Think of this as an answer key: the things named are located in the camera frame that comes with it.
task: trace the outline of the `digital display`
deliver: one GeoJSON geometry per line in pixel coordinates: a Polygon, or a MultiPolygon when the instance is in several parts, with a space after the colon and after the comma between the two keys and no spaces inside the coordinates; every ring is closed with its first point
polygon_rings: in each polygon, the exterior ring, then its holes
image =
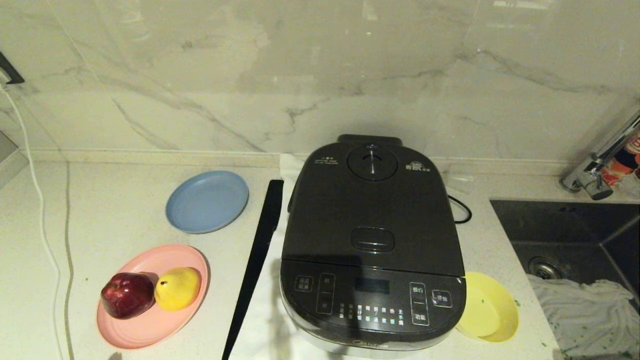
{"type": "Polygon", "coordinates": [[[366,293],[389,293],[389,282],[381,279],[367,279],[365,277],[356,278],[356,291],[366,293]]]}

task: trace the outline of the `logo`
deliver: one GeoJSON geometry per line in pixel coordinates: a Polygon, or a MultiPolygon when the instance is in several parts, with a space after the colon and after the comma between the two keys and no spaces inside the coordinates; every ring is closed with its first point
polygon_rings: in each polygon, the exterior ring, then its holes
{"type": "Polygon", "coordinates": [[[431,171],[419,161],[412,161],[410,164],[405,165],[404,168],[411,171],[431,171]]]}
{"type": "Polygon", "coordinates": [[[383,348],[388,348],[389,345],[385,345],[385,344],[376,344],[376,343],[368,343],[364,340],[353,340],[353,343],[355,345],[361,346],[361,347],[383,347],[383,348]]]}
{"type": "Polygon", "coordinates": [[[321,156],[319,159],[315,159],[314,163],[325,164],[325,165],[338,165],[338,160],[336,160],[333,156],[321,156]]]}

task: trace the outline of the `white cable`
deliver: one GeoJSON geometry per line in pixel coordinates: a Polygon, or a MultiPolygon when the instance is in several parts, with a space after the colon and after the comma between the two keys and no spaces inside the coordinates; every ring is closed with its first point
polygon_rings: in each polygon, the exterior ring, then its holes
{"type": "Polygon", "coordinates": [[[27,136],[27,128],[24,126],[24,121],[22,119],[22,115],[18,110],[18,107],[15,105],[15,102],[9,95],[9,92],[4,85],[5,81],[0,82],[0,92],[6,95],[6,98],[9,99],[9,102],[13,106],[16,115],[18,116],[18,121],[20,122],[20,126],[22,127],[22,134],[24,135],[24,147],[27,149],[27,159],[29,159],[29,168],[31,169],[31,178],[33,180],[33,185],[36,188],[36,192],[38,192],[38,198],[40,198],[40,239],[42,241],[42,246],[47,253],[47,257],[49,258],[49,262],[51,267],[53,267],[54,280],[56,281],[54,289],[53,289],[53,300],[51,305],[51,320],[52,320],[52,331],[53,336],[56,341],[56,348],[58,349],[58,359],[63,360],[62,356],[62,348],[60,347],[60,339],[58,337],[58,329],[56,327],[56,304],[58,302],[58,286],[60,285],[60,268],[58,268],[58,263],[56,262],[56,258],[53,256],[53,252],[51,251],[51,246],[49,246],[49,242],[47,241],[47,235],[44,231],[44,196],[42,195],[42,190],[40,189],[40,185],[38,185],[38,179],[36,178],[36,172],[33,167],[33,159],[31,158],[31,148],[29,147],[29,137],[27,136]]]}

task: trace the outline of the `white cloth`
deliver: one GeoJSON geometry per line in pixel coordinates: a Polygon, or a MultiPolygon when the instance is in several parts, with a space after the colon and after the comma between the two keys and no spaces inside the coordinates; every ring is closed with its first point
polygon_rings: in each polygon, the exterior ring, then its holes
{"type": "Polygon", "coordinates": [[[327,352],[301,337],[280,298],[280,256],[287,228],[287,204],[302,165],[294,156],[280,157],[280,176],[284,180],[280,220],[231,352],[232,360],[330,359],[327,352]]]}
{"type": "Polygon", "coordinates": [[[638,359],[640,316],[629,304],[633,295],[622,285],[528,277],[565,355],[638,359]]]}

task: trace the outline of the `marble backsplash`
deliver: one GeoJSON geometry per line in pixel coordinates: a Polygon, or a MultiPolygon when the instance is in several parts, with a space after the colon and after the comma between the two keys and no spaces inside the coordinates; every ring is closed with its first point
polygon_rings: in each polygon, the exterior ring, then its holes
{"type": "MultiPolygon", "coordinates": [[[[640,106],[637,0],[0,0],[33,147],[574,160],[640,106]]],[[[0,131],[23,145],[0,100],[0,131]]]]}

